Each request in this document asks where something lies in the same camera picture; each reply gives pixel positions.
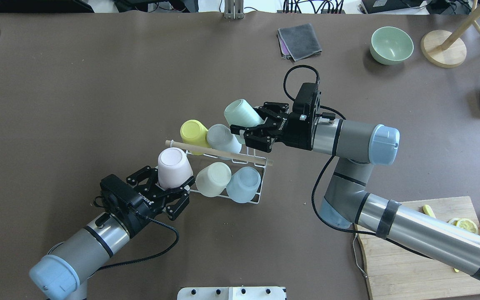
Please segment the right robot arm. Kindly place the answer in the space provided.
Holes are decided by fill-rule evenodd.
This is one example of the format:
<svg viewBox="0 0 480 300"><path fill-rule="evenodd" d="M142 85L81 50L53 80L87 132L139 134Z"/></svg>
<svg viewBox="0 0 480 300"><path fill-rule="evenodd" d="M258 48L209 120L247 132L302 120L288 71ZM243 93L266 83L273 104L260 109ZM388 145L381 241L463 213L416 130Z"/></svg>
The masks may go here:
<svg viewBox="0 0 480 300"><path fill-rule="evenodd" d="M337 159L324 199L339 220L438 260L480 281L480 236L404 207L417 196L468 192L480 196L480 121L425 114L406 132L346 120L314 105L266 102L249 108L262 124L232 123L250 148L275 142Z"/></svg>

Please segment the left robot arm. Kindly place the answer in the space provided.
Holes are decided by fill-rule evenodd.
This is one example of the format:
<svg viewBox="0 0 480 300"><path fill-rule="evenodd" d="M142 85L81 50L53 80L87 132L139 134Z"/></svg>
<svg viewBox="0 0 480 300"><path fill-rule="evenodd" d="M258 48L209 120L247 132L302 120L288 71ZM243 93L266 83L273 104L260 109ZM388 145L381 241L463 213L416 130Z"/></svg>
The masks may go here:
<svg viewBox="0 0 480 300"><path fill-rule="evenodd" d="M145 166L125 181L111 174L100 182L100 207L105 211L72 237L51 248L29 271L33 283L50 300L74 298L95 272L149 223L163 226L156 216L175 220L189 203L193 175L179 186L158 185L158 169Z"/></svg>

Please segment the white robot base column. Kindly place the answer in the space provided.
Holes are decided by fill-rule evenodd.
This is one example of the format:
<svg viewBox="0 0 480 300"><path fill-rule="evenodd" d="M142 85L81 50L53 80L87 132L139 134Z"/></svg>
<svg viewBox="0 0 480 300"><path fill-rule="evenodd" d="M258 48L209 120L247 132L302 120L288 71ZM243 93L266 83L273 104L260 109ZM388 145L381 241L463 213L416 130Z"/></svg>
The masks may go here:
<svg viewBox="0 0 480 300"><path fill-rule="evenodd" d="M285 287L185 287L177 293L177 300L286 300Z"/></svg>

